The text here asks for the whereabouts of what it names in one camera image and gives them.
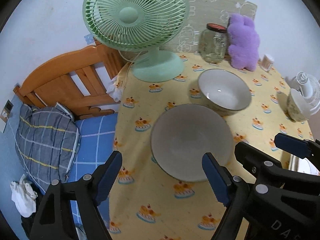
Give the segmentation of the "scalloped orange-flower plate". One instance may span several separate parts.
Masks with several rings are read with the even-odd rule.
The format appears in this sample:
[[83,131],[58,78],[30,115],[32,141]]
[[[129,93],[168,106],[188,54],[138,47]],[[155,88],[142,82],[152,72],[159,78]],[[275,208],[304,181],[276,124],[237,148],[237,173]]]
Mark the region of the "scalloped orange-flower plate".
[[295,155],[290,156],[289,170],[319,176],[319,170],[308,159],[300,159]]

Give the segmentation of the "white crumpled cloth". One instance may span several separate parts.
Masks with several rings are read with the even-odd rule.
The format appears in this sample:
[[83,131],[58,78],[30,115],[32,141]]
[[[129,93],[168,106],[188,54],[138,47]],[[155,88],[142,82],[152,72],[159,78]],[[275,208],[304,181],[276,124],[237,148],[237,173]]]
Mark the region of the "white crumpled cloth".
[[29,218],[36,212],[37,193],[31,187],[31,182],[23,174],[19,182],[10,183],[11,200],[15,203],[17,211],[24,218]]

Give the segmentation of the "white floor fan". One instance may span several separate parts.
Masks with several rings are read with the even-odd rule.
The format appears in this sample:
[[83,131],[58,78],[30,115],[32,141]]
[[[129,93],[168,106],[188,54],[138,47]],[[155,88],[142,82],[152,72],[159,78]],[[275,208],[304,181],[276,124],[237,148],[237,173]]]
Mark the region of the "white floor fan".
[[310,106],[310,114],[315,115],[319,111],[319,81],[313,75],[299,72],[293,80],[293,88],[300,92]]

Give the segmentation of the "grey plaid pillow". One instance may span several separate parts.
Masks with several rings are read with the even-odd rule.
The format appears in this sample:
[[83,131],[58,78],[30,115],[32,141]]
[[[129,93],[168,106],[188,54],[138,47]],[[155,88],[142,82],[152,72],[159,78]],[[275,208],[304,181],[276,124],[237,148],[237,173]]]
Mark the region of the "grey plaid pillow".
[[54,179],[67,182],[80,146],[80,132],[67,107],[23,104],[15,140],[21,164],[42,192]]

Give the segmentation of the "yellow patterned tablecloth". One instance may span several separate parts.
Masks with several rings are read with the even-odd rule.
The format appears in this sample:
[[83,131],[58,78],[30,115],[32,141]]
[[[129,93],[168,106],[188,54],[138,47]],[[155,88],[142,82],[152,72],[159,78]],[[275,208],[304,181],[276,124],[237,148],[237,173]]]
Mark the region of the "yellow patterned tablecloth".
[[[210,239],[223,215],[208,182],[191,183],[166,174],[155,162],[150,136],[157,118],[175,106],[205,105],[197,85],[199,75],[213,65],[199,55],[183,54],[184,71],[172,80],[147,83],[135,78],[128,63],[118,74],[124,90],[118,113],[114,149],[122,153],[119,182],[110,195],[110,220],[116,239]],[[290,155],[274,144],[277,133],[312,139],[307,122],[294,122],[285,114],[290,88],[274,68],[254,72],[230,66],[249,87],[250,106],[225,117],[233,142],[244,141],[289,167]]]

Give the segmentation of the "cotton swab container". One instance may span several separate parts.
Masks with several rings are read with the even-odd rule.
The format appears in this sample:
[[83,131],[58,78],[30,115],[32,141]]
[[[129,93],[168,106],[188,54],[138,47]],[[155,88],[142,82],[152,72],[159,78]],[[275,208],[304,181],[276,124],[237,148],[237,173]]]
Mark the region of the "cotton swab container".
[[260,67],[262,68],[262,70],[268,72],[273,66],[273,64],[274,58],[269,54],[265,54],[261,61]]

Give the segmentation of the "blue checked bedsheet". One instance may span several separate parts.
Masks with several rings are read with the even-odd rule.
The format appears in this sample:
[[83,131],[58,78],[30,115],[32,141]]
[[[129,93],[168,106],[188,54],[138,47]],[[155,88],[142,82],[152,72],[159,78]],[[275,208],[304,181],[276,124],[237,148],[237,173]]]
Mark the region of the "blue checked bedsheet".
[[[104,164],[113,152],[113,141],[117,123],[117,113],[76,121],[80,131],[80,146],[69,174],[68,182],[77,181],[85,174],[92,174]],[[76,201],[71,200],[73,219],[76,225],[82,225],[80,211]],[[98,206],[99,213],[112,234],[119,234],[120,222],[110,218],[110,198]]]

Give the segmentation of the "purple plush toy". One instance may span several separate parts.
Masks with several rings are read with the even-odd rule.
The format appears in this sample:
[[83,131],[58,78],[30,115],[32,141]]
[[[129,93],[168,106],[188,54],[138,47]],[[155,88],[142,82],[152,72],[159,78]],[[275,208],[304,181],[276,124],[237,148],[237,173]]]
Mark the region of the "purple plush toy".
[[247,16],[231,14],[227,34],[231,66],[235,69],[255,71],[259,60],[260,38],[254,21]]

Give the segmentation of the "glass jar black lid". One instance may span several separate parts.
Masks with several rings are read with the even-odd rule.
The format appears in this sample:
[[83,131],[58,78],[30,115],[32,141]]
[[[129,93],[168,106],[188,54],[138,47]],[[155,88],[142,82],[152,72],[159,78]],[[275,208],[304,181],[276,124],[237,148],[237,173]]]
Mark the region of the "glass jar black lid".
[[208,63],[220,63],[227,50],[227,28],[215,24],[207,23],[206,29],[199,38],[199,52]]

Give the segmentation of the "wooden bed headboard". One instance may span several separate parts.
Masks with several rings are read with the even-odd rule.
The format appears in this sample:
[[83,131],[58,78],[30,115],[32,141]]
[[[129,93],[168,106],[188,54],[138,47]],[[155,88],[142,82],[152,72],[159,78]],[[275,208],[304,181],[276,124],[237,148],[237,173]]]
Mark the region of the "wooden bed headboard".
[[25,104],[43,108],[60,103],[77,118],[87,119],[113,114],[110,106],[114,100],[107,94],[106,87],[95,70],[102,63],[109,77],[115,77],[124,60],[117,50],[103,44],[59,55],[37,67],[21,86],[13,89]]

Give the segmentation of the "green desk fan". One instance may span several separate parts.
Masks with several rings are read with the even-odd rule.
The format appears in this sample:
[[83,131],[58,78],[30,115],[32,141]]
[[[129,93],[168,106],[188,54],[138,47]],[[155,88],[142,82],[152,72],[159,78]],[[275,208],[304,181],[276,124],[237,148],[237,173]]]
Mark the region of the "green desk fan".
[[160,47],[176,37],[189,16],[189,0],[84,0],[84,23],[102,44],[137,52],[132,73],[145,82],[179,76],[183,60]]

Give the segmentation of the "wall power outlet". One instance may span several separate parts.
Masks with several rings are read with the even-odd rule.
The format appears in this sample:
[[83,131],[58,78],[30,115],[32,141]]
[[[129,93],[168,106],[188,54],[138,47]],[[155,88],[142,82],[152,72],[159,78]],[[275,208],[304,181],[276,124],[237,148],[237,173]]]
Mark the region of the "wall power outlet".
[[13,109],[13,104],[11,103],[10,100],[8,100],[1,112],[1,119],[6,123],[8,121],[8,118],[10,116],[10,113]]

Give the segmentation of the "green patterned wall mat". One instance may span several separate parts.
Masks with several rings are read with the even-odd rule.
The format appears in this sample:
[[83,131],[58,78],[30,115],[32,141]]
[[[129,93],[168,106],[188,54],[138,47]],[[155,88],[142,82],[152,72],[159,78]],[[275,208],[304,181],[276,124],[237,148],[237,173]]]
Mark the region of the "green patterned wall mat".
[[257,5],[247,0],[189,0],[189,16],[178,35],[161,46],[161,50],[199,55],[198,46],[206,24],[216,23],[226,27],[231,14],[255,19]]

